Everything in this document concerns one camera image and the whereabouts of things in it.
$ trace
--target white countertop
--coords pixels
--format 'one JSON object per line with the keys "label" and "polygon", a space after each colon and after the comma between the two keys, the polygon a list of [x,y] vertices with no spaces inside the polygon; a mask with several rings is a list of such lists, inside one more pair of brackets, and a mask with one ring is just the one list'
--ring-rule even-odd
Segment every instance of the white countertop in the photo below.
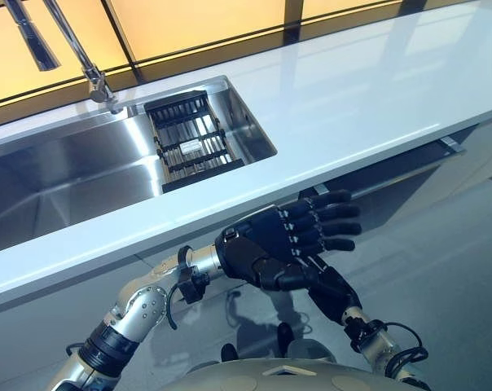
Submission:
{"label": "white countertop", "polygon": [[[0,251],[0,304],[492,117],[492,0],[369,24],[118,93],[226,75],[276,156]],[[0,126],[0,140],[95,111]]]}

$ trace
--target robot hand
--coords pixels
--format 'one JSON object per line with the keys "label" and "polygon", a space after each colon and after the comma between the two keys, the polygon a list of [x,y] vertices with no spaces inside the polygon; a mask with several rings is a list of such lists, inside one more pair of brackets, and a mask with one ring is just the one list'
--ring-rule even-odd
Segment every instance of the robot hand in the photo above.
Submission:
{"label": "robot hand", "polygon": [[358,235],[359,224],[339,221],[357,217],[360,210],[349,204],[351,194],[334,191],[304,198],[282,206],[270,206],[242,218],[227,227],[216,239],[220,259],[228,242],[244,237],[256,243],[270,256],[284,262],[295,262],[296,257],[314,256],[328,250],[354,250],[354,242],[337,235]]}
{"label": "robot hand", "polygon": [[350,194],[336,191],[271,206],[227,227],[216,240],[222,269],[228,277],[243,279],[266,290],[308,288],[319,309],[340,325],[349,307],[362,308],[356,292],[319,256],[327,250],[352,251],[358,235],[358,207]]}

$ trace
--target dish drying rack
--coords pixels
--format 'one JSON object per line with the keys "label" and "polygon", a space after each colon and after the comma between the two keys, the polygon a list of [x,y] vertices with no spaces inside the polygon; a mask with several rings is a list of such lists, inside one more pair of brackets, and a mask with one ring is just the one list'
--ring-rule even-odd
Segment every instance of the dish drying rack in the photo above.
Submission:
{"label": "dish drying rack", "polygon": [[194,90],[145,104],[165,173],[163,192],[242,167],[206,91]]}

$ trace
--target faucet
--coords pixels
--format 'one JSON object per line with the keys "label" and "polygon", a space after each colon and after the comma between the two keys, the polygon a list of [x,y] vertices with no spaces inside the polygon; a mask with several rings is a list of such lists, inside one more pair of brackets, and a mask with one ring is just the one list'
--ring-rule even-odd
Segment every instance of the faucet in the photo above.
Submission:
{"label": "faucet", "polygon": [[[45,43],[36,26],[32,23],[21,0],[3,0],[12,18],[18,24],[25,43],[29,47],[31,54],[40,71],[51,70],[59,67],[59,63],[52,54],[49,46]],[[72,47],[74,54],[81,63],[81,70],[89,80],[89,95],[97,103],[105,103],[105,107],[112,113],[117,114],[121,109],[115,109],[116,96],[108,86],[104,72],[101,72],[96,65],[90,61],[83,46],[73,32],[70,24],[65,18],[64,13],[58,6],[56,0],[43,0],[47,10],[51,13],[54,21],[58,25],[62,34]]]}

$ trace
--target stainless steel sink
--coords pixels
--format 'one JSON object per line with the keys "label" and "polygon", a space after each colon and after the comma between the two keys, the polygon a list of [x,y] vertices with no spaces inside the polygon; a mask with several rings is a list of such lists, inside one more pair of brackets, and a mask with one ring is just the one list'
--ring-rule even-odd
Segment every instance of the stainless steel sink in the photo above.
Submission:
{"label": "stainless steel sink", "polygon": [[168,182],[145,103],[204,90],[245,165],[276,153],[225,77],[0,144],[0,250],[160,196]]}

